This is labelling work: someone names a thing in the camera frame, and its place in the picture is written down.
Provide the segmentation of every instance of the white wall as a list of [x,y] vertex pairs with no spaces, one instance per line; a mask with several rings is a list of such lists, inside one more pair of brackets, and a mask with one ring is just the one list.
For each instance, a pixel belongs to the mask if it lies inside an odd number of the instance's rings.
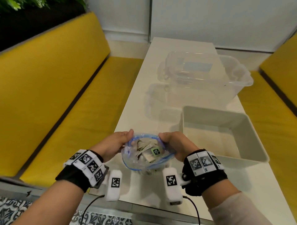
[[88,0],[88,6],[108,34],[147,36],[149,33],[149,0]]
[[296,0],[153,0],[151,39],[275,51],[297,25]]

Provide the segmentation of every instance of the light-colored sleeve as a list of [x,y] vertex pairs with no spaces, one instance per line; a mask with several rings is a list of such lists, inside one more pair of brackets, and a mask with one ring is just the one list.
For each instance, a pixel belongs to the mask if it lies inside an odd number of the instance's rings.
[[209,212],[216,225],[272,225],[243,193],[230,196]]

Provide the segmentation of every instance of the wrist strap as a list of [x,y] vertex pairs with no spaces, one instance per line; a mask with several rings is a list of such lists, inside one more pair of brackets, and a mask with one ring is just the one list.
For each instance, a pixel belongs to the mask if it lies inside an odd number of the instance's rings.
[[99,188],[109,167],[103,158],[92,150],[80,149],[64,164],[56,180],[67,180],[79,186],[84,192],[89,187]]
[[228,178],[218,158],[205,149],[189,154],[184,160],[182,172],[187,180],[191,180],[190,184],[182,188],[192,196],[201,196],[210,186]]

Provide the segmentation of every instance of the black planter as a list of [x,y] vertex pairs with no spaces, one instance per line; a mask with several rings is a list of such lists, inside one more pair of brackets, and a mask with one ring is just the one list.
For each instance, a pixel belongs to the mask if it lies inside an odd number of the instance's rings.
[[85,13],[77,1],[0,15],[0,51]]

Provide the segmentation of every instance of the person's left hand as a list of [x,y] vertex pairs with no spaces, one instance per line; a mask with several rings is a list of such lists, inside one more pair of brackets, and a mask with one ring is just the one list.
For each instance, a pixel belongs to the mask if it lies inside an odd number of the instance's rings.
[[104,162],[107,162],[120,152],[123,145],[133,137],[133,134],[134,131],[132,129],[129,132],[115,132],[89,149],[97,152]]

